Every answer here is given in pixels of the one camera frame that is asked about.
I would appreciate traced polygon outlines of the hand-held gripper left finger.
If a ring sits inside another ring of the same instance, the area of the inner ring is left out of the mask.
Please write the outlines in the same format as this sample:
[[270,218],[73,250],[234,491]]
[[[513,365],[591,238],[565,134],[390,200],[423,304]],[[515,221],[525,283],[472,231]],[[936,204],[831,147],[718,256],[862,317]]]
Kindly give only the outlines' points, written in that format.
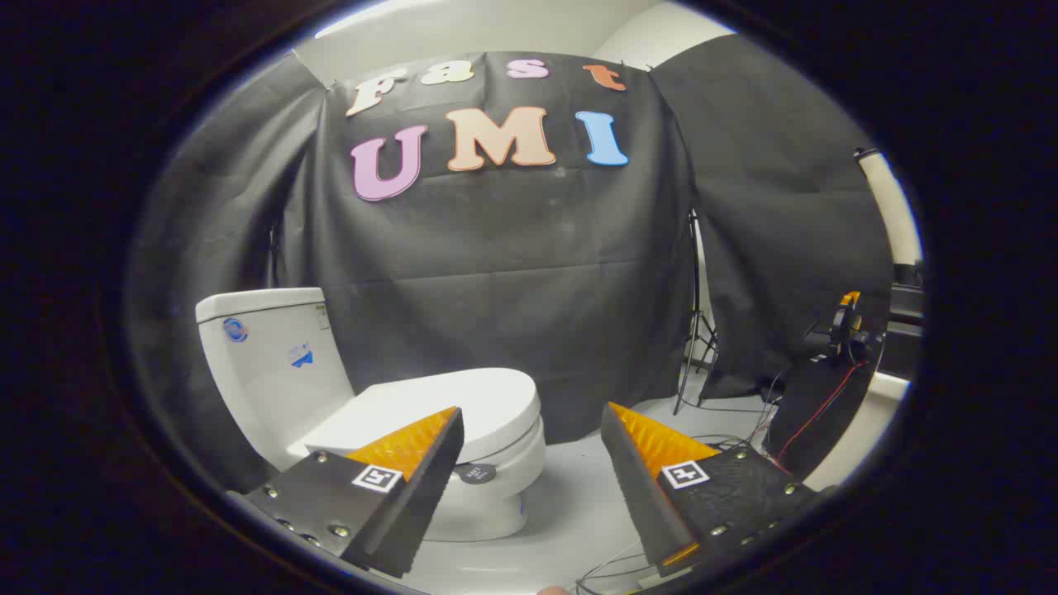
[[350,455],[314,450],[243,498],[309,545],[400,578],[464,448],[462,417],[446,407]]

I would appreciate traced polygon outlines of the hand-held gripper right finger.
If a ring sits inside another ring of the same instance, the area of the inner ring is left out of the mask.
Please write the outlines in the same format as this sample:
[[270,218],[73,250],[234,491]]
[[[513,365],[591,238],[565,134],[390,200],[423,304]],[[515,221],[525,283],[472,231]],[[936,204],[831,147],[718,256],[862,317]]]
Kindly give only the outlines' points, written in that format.
[[609,403],[600,436],[650,565],[714,575],[794,527],[819,493],[748,445],[724,450]]

